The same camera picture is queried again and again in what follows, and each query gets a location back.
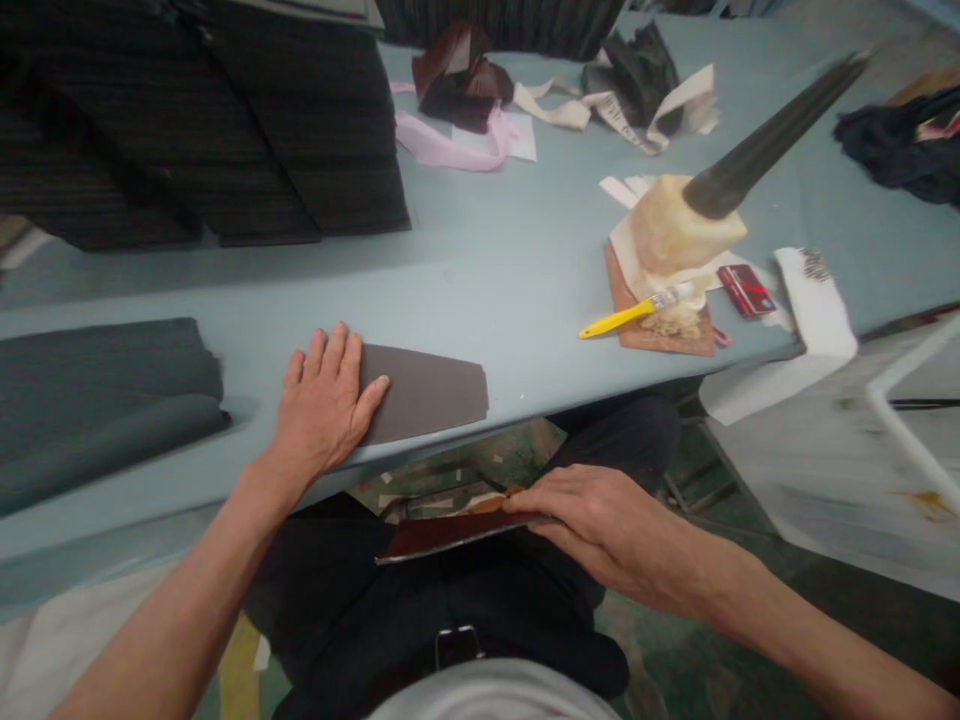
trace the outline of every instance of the belt buckle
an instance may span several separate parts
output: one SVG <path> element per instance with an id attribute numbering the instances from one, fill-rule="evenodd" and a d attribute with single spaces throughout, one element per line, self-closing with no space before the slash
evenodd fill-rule
<path id="1" fill-rule="evenodd" d="M 456 630 L 441 630 L 433 641 L 437 672 L 457 663 L 481 660 L 486 656 L 473 625 L 461 625 Z"/>

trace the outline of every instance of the black trousers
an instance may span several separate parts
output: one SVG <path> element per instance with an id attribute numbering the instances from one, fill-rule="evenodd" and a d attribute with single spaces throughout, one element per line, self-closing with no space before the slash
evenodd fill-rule
<path id="1" fill-rule="evenodd" d="M 622 470 L 655 493 L 680 422 L 659 396 L 631 393 L 550 420 L 569 433 L 544 472 L 575 463 Z M 628 680 L 623 653 L 593 627 L 603 588 L 526 530 L 377 567 L 393 535 L 345 494 L 291 516 L 244 609 L 293 690 L 275 718 L 360 718 L 437 669 L 437 633 L 472 625 L 487 657 L 522 657 L 601 697 Z"/>

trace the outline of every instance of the dark teal fabric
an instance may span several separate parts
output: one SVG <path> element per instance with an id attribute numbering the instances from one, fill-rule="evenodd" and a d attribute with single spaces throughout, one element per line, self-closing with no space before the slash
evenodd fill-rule
<path id="1" fill-rule="evenodd" d="M 192 318 L 0 342 L 0 516 L 223 430 Z"/>

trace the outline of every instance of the worktable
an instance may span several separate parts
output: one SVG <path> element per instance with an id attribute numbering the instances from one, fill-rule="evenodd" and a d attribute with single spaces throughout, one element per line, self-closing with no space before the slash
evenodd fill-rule
<path id="1" fill-rule="evenodd" d="M 632 36 L 642 22 L 639 14 L 625 13 L 619 27 Z M 109 533 L 118 528 L 126 528 L 125 562 L 136 564 L 151 551 L 141 547 L 142 538 L 129 539 L 131 528 L 169 534 L 181 530 L 165 526 L 163 518 L 197 508 L 209 514 L 271 438 L 290 352 L 305 347 L 314 328 L 329 329 L 340 319 L 368 342 L 481 363 L 490 412 L 475 425 L 361 448 L 311 491 L 311 500 L 412 454 L 528 418 L 797 352 L 794 336 L 741 320 L 722 292 L 711 294 L 711 312 L 733 346 L 713 358 L 626 350 L 615 337 L 577 339 L 582 327 L 612 309 L 602 245 L 625 210 L 599 181 L 695 174 L 850 49 L 817 47 L 774 20 L 660 16 L 658 22 L 681 79 L 715 63 L 721 112 L 711 135 L 679 138 L 660 157 L 646 156 L 598 121 L 581 134 L 535 120 L 535 164 L 510 158 L 498 171 L 475 174 L 418 165 L 401 149 L 409 232 L 275 248 L 218 249 L 207 241 L 190 249 L 112 255 L 83 254 L 56 241 L 10 273 L 0 291 L 2 338 L 196 318 L 207 347 L 222 361 L 223 405 L 236 423 L 225 434 L 0 520 L 0 588 L 10 588 L 12 576 L 5 580 L 5 573 L 16 568 L 18 597 L 29 593 L 22 585 L 31 553 L 66 552 L 101 533 L 116 545 L 120 536 Z M 392 80 L 412 79 L 415 51 L 383 46 L 382 54 Z M 525 84 L 553 75 L 579 83 L 577 63 L 516 53 L 490 57 Z M 880 94 L 869 78 L 861 79 L 741 208 L 749 235 L 735 252 L 774 270 L 774 249 L 818 248 L 857 332 L 958 296 L 957 214 L 873 185 L 831 137 L 836 110 L 885 100 L 896 89 Z M 396 102 L 415 109 L 413 96 Z M 191 527 L 183 530 L 187 543 L 202 523 Z M 121 555 L 112 557 L 119 562 Z M 71 564 L 80 562 L 76 553 L 69 557 Z M 52 587 L 49 573 L 57 571 L 43 572 Z"/>

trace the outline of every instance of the green floor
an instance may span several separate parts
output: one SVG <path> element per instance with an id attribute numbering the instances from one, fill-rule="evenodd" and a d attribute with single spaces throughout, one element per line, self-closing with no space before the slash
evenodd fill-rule
<path id="1" fill-rule="evenodd" d="M 685 388 L 671 388 L 682 395 Z M 398 468 L 362 483 L 354 495 L 379 512 L 383 495 L 420 496 L 458 483 L 451 466 L 478 469 L 502 485 L 529 485 L 562 440 L 563 434 L 537 420 L 495 437 Z M 670 470 L 687 498 L 702 497 L 729 479 L 722 467 L 698 472 L 716 459 L 695 426 L 685 428 Z M 459 482 L 476 470 L 462 470 Z M 740 543 L 787 584 L 838 619 L 920 672 L 936 677 L 946 662 L 960 657 L 960 608 L 955 603 L 872 573 L 828 560 L 768 534 L 752 501 L 737 491 L 706 511 L 707 529 Z M 779 668 L 694 622 L 666 616 L 608 594 L 597 611 L 597 625 L 627 655 L 631 684 L 615 703 L 625 718 L 819 718 L 823 714 L 798 684 Z M 268 718 L 289 685 L 271 660 L 259 676 L 253 701 L 238 714 L 224 707 L 217 679 L 197 718 Z"/>

